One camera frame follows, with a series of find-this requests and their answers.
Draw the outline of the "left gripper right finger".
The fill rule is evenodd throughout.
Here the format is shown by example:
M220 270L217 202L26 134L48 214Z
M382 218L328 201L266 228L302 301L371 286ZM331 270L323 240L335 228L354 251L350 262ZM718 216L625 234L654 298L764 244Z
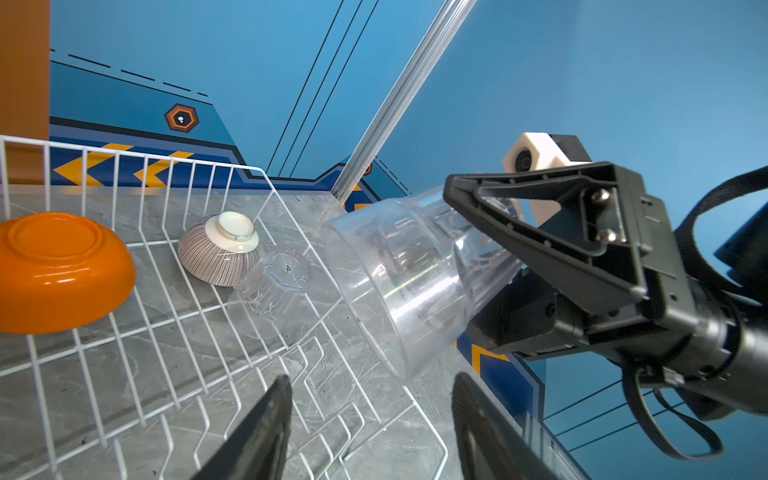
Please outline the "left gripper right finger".
M465 372L455 376L451 408L465 479L557 479Z

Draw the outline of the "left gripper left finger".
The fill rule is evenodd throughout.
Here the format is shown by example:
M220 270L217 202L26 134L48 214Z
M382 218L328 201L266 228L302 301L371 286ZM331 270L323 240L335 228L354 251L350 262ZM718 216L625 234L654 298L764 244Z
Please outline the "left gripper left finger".
M281 479L287 462L291 416L290 379L280 375L193 479Z

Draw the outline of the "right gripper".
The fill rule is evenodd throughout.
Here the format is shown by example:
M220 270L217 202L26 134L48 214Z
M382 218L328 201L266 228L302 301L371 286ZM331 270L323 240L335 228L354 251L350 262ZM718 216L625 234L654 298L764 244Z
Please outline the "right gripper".
M724 278L693 238L697 218L753 193L754 173L707 194L679 227L642 176L609 163L530 173L454 174L443 198L516 256L524 271L471 321L498 354L529 359L594 352L645 384L733 383L756 369L755 258ZM555 200L578 211L578 237L518 220L489 198Z

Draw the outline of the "clear glass cup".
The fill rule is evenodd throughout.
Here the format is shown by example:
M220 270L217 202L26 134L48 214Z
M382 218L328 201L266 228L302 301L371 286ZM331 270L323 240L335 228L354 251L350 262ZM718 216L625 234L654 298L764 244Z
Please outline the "clear glass cup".
M295 344L309 323L305 293L311 264L294 248L267 251L229 297L230 319L271 351Z
M384 366L417 377L513 281L522 262L433 188L326 222L329 271Z

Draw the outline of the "white wire dish rack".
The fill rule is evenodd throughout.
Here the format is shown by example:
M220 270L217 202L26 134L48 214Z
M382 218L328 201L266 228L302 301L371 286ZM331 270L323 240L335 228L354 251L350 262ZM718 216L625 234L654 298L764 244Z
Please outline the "white wire dish rack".
M330 276L325 192L279 190L256 167L130 147L5 136L1 217L62 212L109 228L136 281L80 328L1 338L5 479L190 479L279 376L293 388L289 479L437 479L449 449L418 395L391 380ZM235 313L178 245L228 210L264 249L300 256L300 293L280 317ZM286 321L279 326L279 318Z

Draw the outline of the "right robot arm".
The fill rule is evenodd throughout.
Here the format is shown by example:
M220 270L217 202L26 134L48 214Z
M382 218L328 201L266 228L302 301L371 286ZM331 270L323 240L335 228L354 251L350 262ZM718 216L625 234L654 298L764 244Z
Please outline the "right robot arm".
M446 202L524 265L471 323L497 354L593 352L697 413L767 411L767 300L685 258L662 200L612 163L452 175Z

